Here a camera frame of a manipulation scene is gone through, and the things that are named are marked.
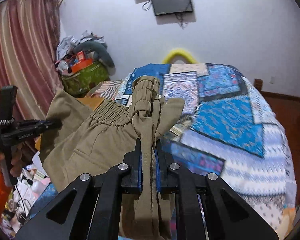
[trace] white wall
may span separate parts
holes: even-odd
[[[182,30],[174,16],[143,11],[146,0],[64,0],[64,35],[104,36],[116,65],[111,79],[160,63],[173,48],[200,62],[234,65],[263,90],[300,96],[300,9],[294,0],[192,0]],[[271,76],[275,77],[270,84]]]

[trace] human hand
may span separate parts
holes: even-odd
[[[12,164],[12,169],[10,170],[10,174],[13,177],[19,177],[21,172],[22,172],[22,161],[21,161],[21,157],[22,157],[22,144],[18,144],[17,145],[17,150],[15,152],[12,153],[12,159],[11,159],[11,164]],[[4,154],[2,152],[0,152],[0,161],[2,161],[4,159]]]

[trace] orange box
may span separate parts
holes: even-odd
[[[74,64],[71,69],[72,69],[72,73],[76,73],[79,70],[82,70],[84,68],[86,68],[87,66],[91,65],[93,63],[92,58],[86,59],[84,61],[78,62],[76,64]]]
[[[85,56],[84,56],[84,52],[83,51],[79,51],[77,53],[76,57],[77,57],[77,60],[79,60],[79,62],[84,61],[86,59]]]

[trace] bed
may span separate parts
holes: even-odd
[[[162,138],[163,150],[192,172],[220,175],[283,239],[297,187],[284,128],[262,95],[230,65],[148,64],[87,96],[129,106],[132,82],[143,75],[160,79],[166,100],[185,100],[180,120]],[[174,235],[173,219],[171,229]]]

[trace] khaki pants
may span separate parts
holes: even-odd
[[[60,91],[47,119],[59,118],[63,126],[42,135],[40,158],[58,191],[82,173],[95,176],[122,163],[140,138],[143,191],[123,195],[119,230],[121,236],[133,239],[171,238],[174,198],[157,194],[153,149],[180,118],[184,100],[171,98],[165,103],[164,97],[159,99],[159,87],[157,78],[142,76],[133,82],[129,108],[105,99],[94,112]]]

